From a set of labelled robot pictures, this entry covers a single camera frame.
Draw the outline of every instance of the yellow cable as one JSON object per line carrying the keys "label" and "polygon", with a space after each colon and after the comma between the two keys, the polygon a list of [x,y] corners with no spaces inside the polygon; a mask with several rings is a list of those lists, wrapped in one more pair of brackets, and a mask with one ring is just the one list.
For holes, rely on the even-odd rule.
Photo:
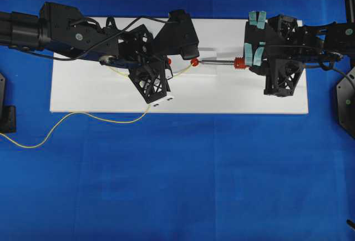
{"label": "yellow cable", "polygon": [[187,66],[185,69],[179,71],[178,73],[174,73],[174,77],[179,76],[179,75],[185,73],[187,70],[189,70],[189,69],[191,68],[191,66],[192,66],[192,64],[190,64],[189,66]]}
{"label": "yellow cable", "polygon": [[116,121],[116,120],[108,120],[108,119],[103,119],[103,118],[100,118],[100,117],[96,117],[90,113],[86,113],[86,112],[71,112],[71,113],[68,113],[67,115],[65,115],[62,119],[60,119],[52,128],[51,130],[48,132],[47,136],[43,139],[42,142],[40,142],[39,144],[37,145],[21,145],[19,143],[17,143],[15,140],[13,140],[12,138],[8,137],[7,135],[3,134],[3,133],[0,133],[1,136],[5,137],[7,140],[9,140],[10,142],[12,142],[13,144],[21,147],[21,148],[38,148],[40,146],[42,146],[47,140],[48,138],[50,137],[50,135],[53,133],[53,131],[56,129],[57,126],[59,126],[61,124],[62,121],[64,121],[65,119],[67,119],[68,117],[74,115],[74,114],[84,114],[86,116],[90,116],[96,120],[99,120],[99,121],[103,121],[103,122],[108,122],[108,123],[120,123],[120,124],[128,124],[128,123],[135,123],[139,120],[141,120],[149,111],[150,109],[150,105],[148,105],[147,109],[145,110],[145,112],[140,116],[138,117],[137,119],[134,119],[134,120],[129,120],[129,121],[126,121],[126,122],[120,122],[120,121]]}
{"label": "yellow cable", "polygon": [[[177,73],[174,73],[173,75],[174,76],[179,76],[183,73],[185,73],[187,70],[189,70],[191,68],[192,65],[189,65],[187,66],[185,69],[182,69],[181,71],[177,72]],[[111,70],[113,70],[115,73],[119,74],[120,76],[124,76],[124,77],[128,77],[128,74],[126,73],[122,73],[120,71],[117,71],[115,68],[111,67],[111,66],[108,66]]]}
{"label": "yellow cable", "polygon": [[120,71],[117,71],[115,68],[108,66],[111,70],[113,70],[115,73],[118,73],[120,76],[128,77],[128,74],[122,73]]}

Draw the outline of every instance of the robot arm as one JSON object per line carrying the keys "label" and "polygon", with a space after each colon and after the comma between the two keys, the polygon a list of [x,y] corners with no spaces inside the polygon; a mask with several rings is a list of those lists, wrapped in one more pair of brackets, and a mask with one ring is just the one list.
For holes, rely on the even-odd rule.
{"label": "robot arm", "polygon": [[[143,24],[128,31],[141,18],[164,23],[155,38]],[[56,58],[61,61],[84,59],[126,68],[147,103],[164,98],[170,91],[165,76],[166,70],[172,75],[167,55],[198,57],[198,44],[190,15],[183,10],[170,12],[168,21],[141,16],[123,29],[117,28],[112,17],[101,28],[77,8],[51,2],[45,2],[39,17],[0,13],[0,45],[46,58],[54,57],[34,51],[47,49],[68,57]]]}

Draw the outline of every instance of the red cap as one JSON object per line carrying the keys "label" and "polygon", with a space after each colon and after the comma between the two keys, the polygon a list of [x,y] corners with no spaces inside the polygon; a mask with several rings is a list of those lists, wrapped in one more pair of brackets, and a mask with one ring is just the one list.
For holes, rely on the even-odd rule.
{"label": "red cap", "polygon": [[191,65],[196,67],[197,65],[199,65],[199,59],[194,58],[190,61]]}
{"label": "red cap", "polygon": [[235,58],[234,60],[234,68],[236,69],[245,69],[248,66],[245,65],[244,58]]}

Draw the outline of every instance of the red spring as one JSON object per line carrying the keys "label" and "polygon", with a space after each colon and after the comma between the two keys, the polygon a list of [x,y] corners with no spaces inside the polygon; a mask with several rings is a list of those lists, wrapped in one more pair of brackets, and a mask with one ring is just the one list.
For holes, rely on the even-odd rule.
{"label": "red spring", "polygon": [[245,65],[244,58],[235,58],[234,59],[234,68],[236,69],[245,69],[248,66]]}

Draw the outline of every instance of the table surface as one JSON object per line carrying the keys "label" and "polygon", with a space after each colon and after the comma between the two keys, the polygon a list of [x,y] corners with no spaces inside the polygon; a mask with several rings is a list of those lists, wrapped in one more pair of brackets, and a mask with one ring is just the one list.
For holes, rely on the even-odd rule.
{"label": "table surface", "polygon": [[[344,0],[3,0],[38,14],[44,1],[88,16],[247,18],[264,10],[344,22]],[[42,140],[52,63],[0,48],[6,103],[22,143]],[[339,67],[348,71],[348,59]],[[70,117],[41,148],[0,141],[1,240],[353,240],[355,141],[337,124],[337,73],[307,73],[303,116],[148,114],[131,125]],[[129,120],[138,114],[108,114]]]}
{"label": "table surface", "polygon": [[[95,17],[101,26],[106,18]],[[116,18],[116,25],[128,25],[132,18]],[[233,60],[243,56],[246,20],[192,19],[199,37],[199,59]],[[156,36],[161,23],[140,21]],[[171,69],[178,73],[190,61],[180,55],[169,56]],[[263,94],[265,77],[248,69],[231,66],[199,64],[181,76],[168,81],[172,101],[151,107],[150,113],[256,113],[307,114],[307,81],[304,71],[295,93],[290,98]],[[144,112],[147,104],[130,79],[102,66],[98,62],[76,60],[53,62],[51,112]]]}

